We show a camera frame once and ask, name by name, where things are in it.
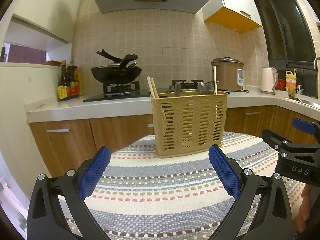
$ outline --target rice cooker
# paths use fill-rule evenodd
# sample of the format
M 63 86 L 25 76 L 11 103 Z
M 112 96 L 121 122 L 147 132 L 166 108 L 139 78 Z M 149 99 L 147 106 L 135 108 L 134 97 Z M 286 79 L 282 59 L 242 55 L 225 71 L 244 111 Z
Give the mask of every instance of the rice cooker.
M 217 69 L 217 89 L 239 91 L 244 85 L 244 63 L 230 57 L 215 58 L 211 62 Z

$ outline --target red container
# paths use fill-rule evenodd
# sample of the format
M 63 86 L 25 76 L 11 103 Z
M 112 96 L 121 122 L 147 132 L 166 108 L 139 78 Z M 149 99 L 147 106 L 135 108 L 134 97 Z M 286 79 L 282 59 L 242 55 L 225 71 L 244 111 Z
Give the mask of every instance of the red container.
M 276 90 L 285 90 L 285 80 L 279 79 Z

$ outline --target window frame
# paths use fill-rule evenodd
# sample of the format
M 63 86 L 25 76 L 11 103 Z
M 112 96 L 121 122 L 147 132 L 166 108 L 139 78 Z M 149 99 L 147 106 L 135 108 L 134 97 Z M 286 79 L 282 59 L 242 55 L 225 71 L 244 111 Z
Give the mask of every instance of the window frame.
M 317 74 L 317 68 L 314 68 L 313 66 L 313 62 L 309 62 L 309 61 L 298 61 L 298 60 L 289 60 L 288 59 L 288 50 L 287 50 L 287 38 L 286 36 L 284 35 L 284 30 L 283 30 L 283 26 L 282 26 L 282 22 L 281 20 L 279 19 L 279 16 L 278 16 L 278 11 L 276 9 L 276 6 L 274 4 L 274 1 L 273 0 L 269 0 L 270 1 L 270 4 L 272 6 L 272 9 L 276 15 L 276 19 L 277 19 L 277 22 L 278 22 L 278 26 L 279 26 L 279 29 L 280 29 L 280 33 L 281 33 L 281 37 L 282 37 L 282 42 L 283 42 L 283 46 L 284 46 L 284 56 L 285 56 L 285 60 L 277 60 L 277 59 L 270 59 L 269 58 L 269 61 L 272 62 L 272 65 L 273 67 L 275 67 L 276 69 L 278 70 L 282 70 L 284 69 L 284 62 L 285 62 L 285 68 L 288 69 L 288 68 L 300 68 L 300 69 L 309 69 L 309 70 L 313 70 L 315 71 L 314 74 Z M 299 13 L 301 15 L 301 18 L 302 18 L 302 21 L 303 21 L 303 25 L 305 27 L 305 29 L 307 30 L 307 35 L 311 41 L 311 44 L 312 44 L 312 54 L 313 54 L 313 57 L 316 58 L 316 50 L 315 50 L 315 46 L 314 46 L 314 42 L 313 42 L 313 39 L 312 39 L 312 34 L 310 32 L 310 29 L 309 29 L 309 26 L 307 24 L 307 20 L 302 12 L 302 9 L 298 3 L 297 0 L 294 0 L 298 10 L 299 10 Z M 263 18 L 264 20 L 264 16 L 260 10 L 260 6 L 257 6 L 257 9 L 258 9 L 258 12 L 259 12 L 259 15 L 261 18 Z

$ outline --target soy sauce bottle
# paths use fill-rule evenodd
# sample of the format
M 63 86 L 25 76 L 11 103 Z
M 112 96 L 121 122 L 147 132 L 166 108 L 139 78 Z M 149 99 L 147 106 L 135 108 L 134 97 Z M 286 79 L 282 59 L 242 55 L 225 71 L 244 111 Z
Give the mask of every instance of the soy sauce bottle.
M 66 101 L 71 98 L 70 83 L 66 73 L 66 61 L 61 63 L 61 78 L 58 83 L 58 101 Z
M 68 73 L 68 81 L 70 83 L 71 88 L 71 98 L 79 97 L 79 83 L 76 78 L 75 72 L 77 70 L 77 66 L 73 64 L 73 60 L 70 60 L 70 64 L 67 68 Z

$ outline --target striped tablecloth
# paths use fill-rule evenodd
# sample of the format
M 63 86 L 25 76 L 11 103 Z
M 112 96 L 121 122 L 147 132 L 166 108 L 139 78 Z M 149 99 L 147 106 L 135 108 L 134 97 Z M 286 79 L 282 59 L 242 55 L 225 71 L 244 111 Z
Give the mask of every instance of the striped tablecloth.
M 225 132 L 222 142 L 222 151 L 242 168 L 263 176 L 274 173 L 277 152 L 261 138 Z M 154 144 L 154 136 L 146 136 L 113 153 L 86 205 L 113 239 L 208 238 L 234 202 L 212 169 L 208 151 L 160 159 Z M 283 180 L 294 217 L 304 184 Z M 63 197 L 60 203 L 72 231 L 80 234 Z M 256 196 L 241 233 L 249 228 L 258 204 Z

